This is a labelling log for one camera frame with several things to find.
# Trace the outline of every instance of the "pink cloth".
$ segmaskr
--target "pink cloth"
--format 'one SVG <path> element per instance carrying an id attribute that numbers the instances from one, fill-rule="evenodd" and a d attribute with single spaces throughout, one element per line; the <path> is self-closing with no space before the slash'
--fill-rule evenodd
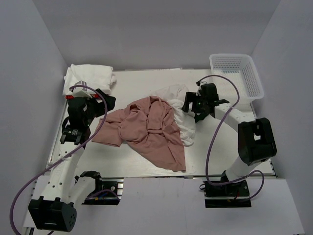
<path id="1" fill-rule="evenodd" d="M 157 167 L 186 170 L 184 146 L 174 122 L 174 110 L 158 96 L 134 101 L 125 109 L 108 114 L 92 141 L 118 147 L 127 141 L 132 149 Z"/>

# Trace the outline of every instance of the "white towel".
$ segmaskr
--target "white towel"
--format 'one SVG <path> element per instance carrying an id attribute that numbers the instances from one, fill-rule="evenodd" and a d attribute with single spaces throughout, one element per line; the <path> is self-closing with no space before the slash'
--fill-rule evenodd
<path id="1" fill-rule="evenodd" d="M 185 146 L 194 143 L 193 138 L 196 133 L 196 123 L 194 120 L 194 113 L 184 113 L 181 108 L 185 102 L 185 96 L 188 88 L 185 85 L 172 85 L 163 89 L 152 92 L 150 95 L 159 96 L 164 99 L 174 109 L 174 120 L 180 130 L 180 138 Z"/>
<path id="2" fill-rule="evenodd" d="M 67 69 L 66 76 L 64 76 L 63 95 L 72 95 L 69 88 L 79 81 L 86 82 L 86 85 L 91 88 L 100 88 L 105 94 L 110 94 L 111 85 L 116 82 L 112 71 L 112 67 L 104 65 L 71 65 Z"/>

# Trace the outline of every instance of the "white table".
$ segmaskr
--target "white table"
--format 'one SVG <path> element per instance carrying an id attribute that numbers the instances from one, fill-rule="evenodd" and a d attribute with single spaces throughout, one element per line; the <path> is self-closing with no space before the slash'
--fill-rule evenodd
<path id="1" fill-rule="evenodd" d="M 37 196 L 49 178 L 40 177 Z M 201 179 L 126 178 L 118 206 L 76 206 L 73 235 L 293 235 L 303 228 L 286 180 L 266 179 L 251 208 L 205 208 Z M 248 179 L 250 193 L 261 180 Z M 25 227 L 35 225 L 27 213 Z M 35 229 L 33 235 L 47 235 Z M 54 232 L 53 235 L 69 233 Z"/>
<path id="2" fill-rule="evenodd" d="M 115 110 L 125 108 L 132 101 L 148 96 L 151 92 L 173 84 L 185 84 L 190 91 L 197 91 L 196 81 L 211 74 L 210 70 L 142 70 L 114 72 L 117 83 L 111 95 L 116 97 Z M 239 109 L 248 115 L 254 115 L 251 106 L 243 105 Z M 90 126 L 95 131 L 99 119 Z M 153 176 L 203 176 L 205 175 L 205 159 L 209 143 L 219 121 L 207 117 L 196 125 L 194 144 L 185 147 L 186 171 L 173 172 L 158 168 L 132 150 L 126 143 L 120 147 L 112 147 L 89 142 L 82 155 L 76 172 L 95 170 L 105 178 L 153 177 Z M 59 130 L 51 159 L 58 157 L 58 145 L 61 136 Z M 231 166 L 238 155 L 237 133 L 226 124 L 222 125 L 215 140 L 209 163 L 209 174 L 220 175 Z M 265 174 L 272 174 L 269 161 L 262 163 L 257 169 Z"/>

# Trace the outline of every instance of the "gray wall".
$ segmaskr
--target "gray wall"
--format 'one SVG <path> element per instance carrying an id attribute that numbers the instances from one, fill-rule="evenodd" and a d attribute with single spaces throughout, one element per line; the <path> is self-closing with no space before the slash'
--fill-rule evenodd
<path id="1" fill-rule="evenodd" d="M 67 64 L 207 68 L 252 54 L 279 0 L 33 0 Z"/>
<path id="2" fill-rule="evenodd" d="M 252 57 L 265 91 L 254 105 L 272 123 L 275 170 L 313 235 L 313 1 L 282 0 Z"/>
<path id="3" fill-rule="evenodd" d="M 67 66 L 31 0 L 0 2 L 0 233 L 10 235 L 13 197 L 47 161 Z M 15 209 L 20 231 L 31 190 Z"/>

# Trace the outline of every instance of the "laundry basket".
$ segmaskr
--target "laundry basket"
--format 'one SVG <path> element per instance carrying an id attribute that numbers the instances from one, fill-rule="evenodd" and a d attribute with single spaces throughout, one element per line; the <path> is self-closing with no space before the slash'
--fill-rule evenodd
<path id="1" fill-rule="evenodd" d="M 243 54 L 212 54 L 210 56 L 212 74 L 229 78 L 238 88 L 240 104 L 247 104 L 264 96 L 258 72 L 253 60 Z M 230 103 L 237 100 L 234 87 L 224 79 L 210 77 L 208 82 L 216 84 L 220 99 L 226 99 Z"/>

